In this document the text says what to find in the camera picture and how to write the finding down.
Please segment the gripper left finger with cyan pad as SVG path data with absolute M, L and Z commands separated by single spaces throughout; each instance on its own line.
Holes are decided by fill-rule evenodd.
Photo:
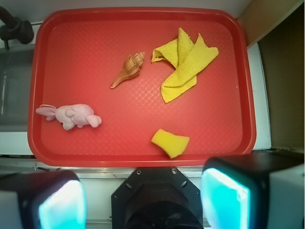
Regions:
M 0 177 L 2 229 L 84 229 L 86 219 L 85 187 L 72 171 Z

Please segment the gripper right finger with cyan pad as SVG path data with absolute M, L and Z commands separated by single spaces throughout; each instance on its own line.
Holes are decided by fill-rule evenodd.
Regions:
M 200 196 L 213 229 L 302 229 L 304 155 L 259 152 L 211 157 L 203 167 Z

